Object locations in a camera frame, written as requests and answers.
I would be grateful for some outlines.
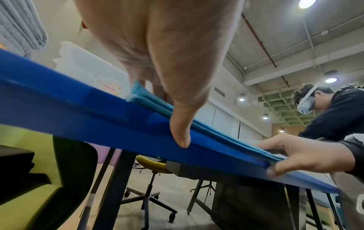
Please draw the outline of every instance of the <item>pants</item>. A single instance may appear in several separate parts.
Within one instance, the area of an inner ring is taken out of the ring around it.
[[[347,173],[338,172],[331,175],[339,188],[339,201],[346,230],[363,230],[364,214],[357,211],[358,196],[364,194],[364,181]]]

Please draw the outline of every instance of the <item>hand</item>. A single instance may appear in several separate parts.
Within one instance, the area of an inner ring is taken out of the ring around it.
[[[294,170],[319,173],[347,172],[355,167],[355,158],[343,144],[316,141],[289,134],[279,134],[255,145],[275,150],[288,158],[267,169],[269,177]]]
[[[91,33],[124,65],[131,82],[150,81],[171,96],[171,133],[187,148],[191,123],[208,100],[244,0],[75,2]]]

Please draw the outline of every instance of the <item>white plastic box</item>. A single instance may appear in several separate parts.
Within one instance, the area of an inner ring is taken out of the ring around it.
[[[120,98],[130,94],[128,75],[119,68],[67,41],[61,42],[56,71]]]

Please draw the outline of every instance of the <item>vr headset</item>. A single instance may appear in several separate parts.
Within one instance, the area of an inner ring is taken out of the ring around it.
[[[303,114],[310,114],[315,107],[315,99],[311,97],[311,94],[317,90],[318,87],[322,85],[316,84],[312,89],[306,94],[306,96],[298,104],[297,110]]]

